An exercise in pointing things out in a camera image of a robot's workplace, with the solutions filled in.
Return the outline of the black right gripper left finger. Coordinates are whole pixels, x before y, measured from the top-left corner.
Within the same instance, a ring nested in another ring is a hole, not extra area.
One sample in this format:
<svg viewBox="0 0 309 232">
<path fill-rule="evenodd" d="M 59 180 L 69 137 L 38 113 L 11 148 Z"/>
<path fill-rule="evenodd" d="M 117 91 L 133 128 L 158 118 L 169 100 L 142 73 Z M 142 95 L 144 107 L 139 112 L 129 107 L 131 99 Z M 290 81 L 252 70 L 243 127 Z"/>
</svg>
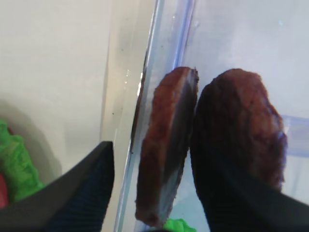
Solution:
<svg viewBox="0 0 309 232">
<path fill-rule="evenodd" d="M 66 174 L 0 211 L 2 232 L 99 232 L 114 184 L 113 144 L 101 142 Z"/>
</svg>

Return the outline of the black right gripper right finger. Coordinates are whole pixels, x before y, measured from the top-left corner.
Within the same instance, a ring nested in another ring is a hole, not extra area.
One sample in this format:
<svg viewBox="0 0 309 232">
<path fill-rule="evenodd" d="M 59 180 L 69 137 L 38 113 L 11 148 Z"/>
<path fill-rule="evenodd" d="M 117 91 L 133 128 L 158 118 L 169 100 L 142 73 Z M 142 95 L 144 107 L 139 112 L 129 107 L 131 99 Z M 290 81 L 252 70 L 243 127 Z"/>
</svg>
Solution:
<svg viewBox="0 0 309 232">
<path fill-rule="evenodd" d="M 212 232 L 307 232 L 309 207 L 258 181 L 193 166 L 198 198 Z"/>
</svg>

